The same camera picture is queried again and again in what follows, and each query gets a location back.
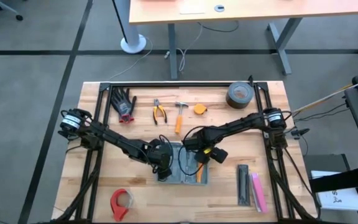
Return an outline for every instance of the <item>work glove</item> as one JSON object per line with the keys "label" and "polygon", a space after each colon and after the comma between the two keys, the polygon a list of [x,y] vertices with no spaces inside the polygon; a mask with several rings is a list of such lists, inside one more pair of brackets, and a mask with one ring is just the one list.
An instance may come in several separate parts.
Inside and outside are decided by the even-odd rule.
{"label": "work glove", "polygon": [[134,120],[132,112],[134,111],[136,96],[129,100],[129,88],[124,91],[123,87],[112,89],[111,105],[118,112],[120,123],[130,123]]}

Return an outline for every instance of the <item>desk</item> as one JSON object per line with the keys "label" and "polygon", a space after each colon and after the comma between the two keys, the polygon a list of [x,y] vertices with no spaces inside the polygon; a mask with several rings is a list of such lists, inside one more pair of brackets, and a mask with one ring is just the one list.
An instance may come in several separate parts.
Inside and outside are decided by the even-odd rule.
{"label": "desk", "polygon": [[[203,1],[205,13],[180,14],[182,1],[191,0],[131,0],[129,22],[131,24],[167,23],[169,50],[176,52],[176,22],[229,21],[290,18],[281,34],[273,23],[268,25],[275,48],[280,57],[283,74],[291,74],[285,46],[302,17],[341,16],[358,14],[358,0],[194,0]],[[222,4],[224,12],[214,7]],[[176,54],[170,54],[171,77],[178,77]]]}
{"label": "desk", "polygon": [[[168,85],[174,82],[159,83]],[[283,82],[267,82],[273,106],[289,110]],[[84,83],[78,107],[94,111],[98,97],[99,83]],[[131,95],[137,96],[134,110],[135,121],[130,125],[118,123],[117,113],[109,113],[109,127],[127,138],[151,141],[159,134],[166,135],[171,141],[179,141],[191,128],[198,125],[222,125],[235,119],[257,112],[255,98],[243,110],[230,108],[225,102],[227,87],[136,87],[131,88]],[[168,124],[154,125],[152,109],[154,98],[158,98],[165,108]],[[189,104],[183,110],[182,136],[174,133],[178,108],[174,102],[183,101]],[[195,115],[193,107],[202,103],[208,107],[203,116]],[[150,166],[129,159],[120,149],[105,144],[99,176],[98,192],[94,208],[94,222],[113,222],[110,207],[112,193],[120,188],[129,189],[134,196],[133,208],[129,210],[123,222],[274,222],[277,221],[267,169],[266,153],[262,134],[250,130],[225,138],[219,147],[229,155],[223,164],[211,161],[209,164],[209,184],[207,186],[158,184]],[[307,180],[305,165],[298,141],[288,139],[288,150],[298,164]],[[86,152],[84,149],[70,151],[65,159],[62,178],[55,202],[53,218],[57,218],[66,209],[80,189]],[[306,208],[316,216],[312,197],[303,187],[294,167],[287,156],[284,156],[288,183],[291,191]],[[236,166],[248,164],[250,172],[260,175],[264,194],[268,204],[268,213],[256,211],[254,199],[251,207],[237,206]],[[281,194],[284,214],[287,214],[285,200]]]}

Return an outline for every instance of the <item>white sticker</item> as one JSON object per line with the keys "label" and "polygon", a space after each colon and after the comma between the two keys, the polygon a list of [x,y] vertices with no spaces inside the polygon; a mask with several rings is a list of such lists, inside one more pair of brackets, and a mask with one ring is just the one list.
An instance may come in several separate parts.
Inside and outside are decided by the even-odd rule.
{"label": "white sticker", "polygon": [[279,113],[271,114],[271,115],[268,116],[268,120],[270,122],[278,120],[278,119],[281,119],[281,116],[280,116]]}
{"label": "white sticker", "polygon": [[78,123],[75,123],[74,121],[70,121],[69,119],[63,119],[62,121],[63,123],[69,124],[73,127],[75,127],[76,129],[78,129],[80,127],[80,125]]}
{"label": "white sticker", "polygon": [[66,116],[65,116],[65,119],[69,119],[69,120],[74,121],[74,122],[76,122],[76,123],[78,123],[78,124],[81,123],[81,120],[80,120],[80,119],[78,119],[78,118],[76,118],[76,117],[74,117],[74,116],[72,116],[72,115],[66,115]]}

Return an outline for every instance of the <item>white paper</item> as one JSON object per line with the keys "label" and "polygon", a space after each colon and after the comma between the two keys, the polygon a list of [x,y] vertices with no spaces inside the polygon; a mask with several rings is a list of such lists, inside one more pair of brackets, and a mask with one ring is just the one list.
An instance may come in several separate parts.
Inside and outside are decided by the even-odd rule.
{"label": "white paper", "polygon": [[180,14],[205,13],[205,0],[181,0]]}
{"label": "white paper", "polygon": [[[315,179],[339,173],[340,172],[312,170],[311,176]],[[323,209],[358,211],[358,193],[355,188],[318,192],[317,198]]]}

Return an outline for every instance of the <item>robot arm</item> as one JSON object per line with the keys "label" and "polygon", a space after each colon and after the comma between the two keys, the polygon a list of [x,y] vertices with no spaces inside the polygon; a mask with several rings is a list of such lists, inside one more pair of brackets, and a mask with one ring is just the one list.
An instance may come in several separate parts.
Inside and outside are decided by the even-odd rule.
{"label": "robot arm", "polygon": [[286,127],[281,110],[269,108],[264,111],[264,114],[252,113],[245,118],[240,118],[219,127],[204,127],[191,137],[185,138],[183,145],[187,151],[196,152],[195,159],[200,163],[207,163],[209,158],[222,163],[227,157],[227,152],[215,147],[215,145],[221,142],[223,138],[250,129],[259,129],[268,133],[269,144],[272,147],[284,148],[287,146],[283,134]]}
{"label": "robot arm", "polygon": [[72,109],[66,112],[63,114],[62,123],[60,123],[62,130],[58,132],[63,137],[67,139],[81,138],[81,145],[88,150],[98,150],[106,141],[119,147],[129,158],[150,164],[159,179],[163,180],[171,175],[169,164],[172,152],[168,144],[158,139],[151,142],[127,139],[99,121],[92,120],[92,115],[88,111]]}

